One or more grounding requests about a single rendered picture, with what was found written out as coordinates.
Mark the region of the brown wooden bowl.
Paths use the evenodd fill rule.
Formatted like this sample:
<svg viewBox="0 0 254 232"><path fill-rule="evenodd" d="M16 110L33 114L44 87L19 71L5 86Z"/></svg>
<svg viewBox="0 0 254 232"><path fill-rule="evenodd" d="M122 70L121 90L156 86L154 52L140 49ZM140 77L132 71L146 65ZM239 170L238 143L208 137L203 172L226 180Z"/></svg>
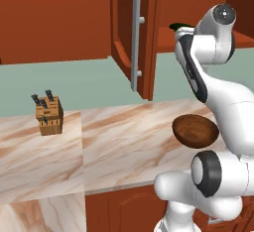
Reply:
<svg viewBox="0 0 254 232"><path fill-rule="evenodd" d="M219 135L218 127L211 120L194 114L177 117L172 124L173 133L184 146L202 149L213 144Z"/></svg>

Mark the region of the green bell pepper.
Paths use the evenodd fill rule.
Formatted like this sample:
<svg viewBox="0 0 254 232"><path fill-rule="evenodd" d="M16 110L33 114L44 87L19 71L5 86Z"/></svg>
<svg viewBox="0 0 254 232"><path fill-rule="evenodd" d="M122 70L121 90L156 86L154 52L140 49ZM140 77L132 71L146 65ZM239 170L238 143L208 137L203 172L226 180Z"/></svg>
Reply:
<svg viewBox="0 0 254 232"><path fill-rule="evenodd" d="M188 27L188 28L194 28L194 26L190 25L190 24L184 24L184 23L173 23L169 26L170 29L176 31L177 29L181 28L181 27Z"/></svg>

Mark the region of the red-brown base cabinet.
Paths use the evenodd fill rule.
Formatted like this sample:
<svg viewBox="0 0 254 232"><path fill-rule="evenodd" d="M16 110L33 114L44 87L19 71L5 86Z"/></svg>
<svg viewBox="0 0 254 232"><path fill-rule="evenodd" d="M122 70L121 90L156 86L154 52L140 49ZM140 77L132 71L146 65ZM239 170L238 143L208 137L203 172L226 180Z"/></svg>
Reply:
<svg viewBox="0 0 254 232"><path fill-rule="evenodd" d="M85 198L87 232L153 232L166 207L152 185L92 194ZM232 221L209 224L198 209L193 221L202 232L254 232L254 197L243 198L243 210Z"/></svg>

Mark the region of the wide red-brown cabinet door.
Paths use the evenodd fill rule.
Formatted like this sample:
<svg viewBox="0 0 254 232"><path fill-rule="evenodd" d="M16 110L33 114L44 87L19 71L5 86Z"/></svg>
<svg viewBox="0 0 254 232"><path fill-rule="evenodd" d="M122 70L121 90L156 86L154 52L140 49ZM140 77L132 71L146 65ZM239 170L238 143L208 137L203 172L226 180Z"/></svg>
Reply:
<svg viewBox="0 0 254 232"><path fill-rule="evenodd" d="M0 63L107 58L109 0L0 0Z"/></svg>

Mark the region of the wooden knife block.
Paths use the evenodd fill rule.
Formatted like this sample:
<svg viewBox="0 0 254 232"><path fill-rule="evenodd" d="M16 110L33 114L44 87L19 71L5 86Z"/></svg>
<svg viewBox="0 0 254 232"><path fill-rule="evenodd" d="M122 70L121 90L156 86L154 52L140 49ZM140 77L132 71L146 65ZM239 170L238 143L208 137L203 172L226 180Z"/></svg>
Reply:
<svg viewBox="0 0 254 232"><path fill-rule="evenodd" d="M40 131L43 136L60 134L63 131L64 111L61 102L57 96L54 101L50 101L48 97L43 97L46 100L48 108L45 109L42 105L36 106L36 119L39 121ZM42 115L48 119L48 125L42 120Z"/></svg>

